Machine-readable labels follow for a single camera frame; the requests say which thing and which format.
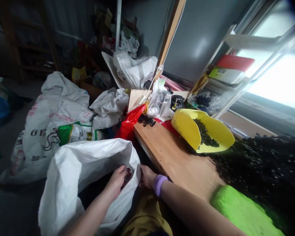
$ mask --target purple wristband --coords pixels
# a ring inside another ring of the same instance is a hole
[[[154,191],[158,197],[160,197],[160,187],[165,180],[168,178],[164,175],[158,175],[154,180]]]

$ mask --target gray wall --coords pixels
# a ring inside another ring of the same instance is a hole
[[[253,2],[254,0],[187,0],[164,70],[175,77],[195,82],[229,27],[234,22],[239,23]],[[137,16],[137,28],[142,34],[144,45],[149,48],[150,56],[159,54],[170,3],[171,0],[137,0],[122,6],[127,19]]]
[[[140,34],[138,56],[158,57],[162,38],[166,32],[165,23],[170,20],[173,0],[135,0],[122,3],[122,16],[132,22],[138,18],[137,30]]]
[[[195,82],[250,0],[187,0],[164,70]]]

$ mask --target yellow dustpan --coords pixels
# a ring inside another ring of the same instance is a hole
[[[207,134],[219,143],[219,147],[201,144],[200,131],[194,119],[201,120],[207,129]],[[178,109],[171,124],[197,153],[224,151],[235,142],[234,136],[222,122],[211,118],[203,111]]]

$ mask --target red plastic bag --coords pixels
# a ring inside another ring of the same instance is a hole
[[[125,140],[133,141],[133,127],[137,123],[140,115],[145,109],[146,105],[144,104],[130,111],[125,117],[124,121],[121,122],[121,127],[114,138],[122,138]]]

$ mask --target red box lid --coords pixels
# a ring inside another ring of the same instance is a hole
[[[252,58],[224,55],[216,64],[216,66],[246,72],[254,62],[255,60]]]

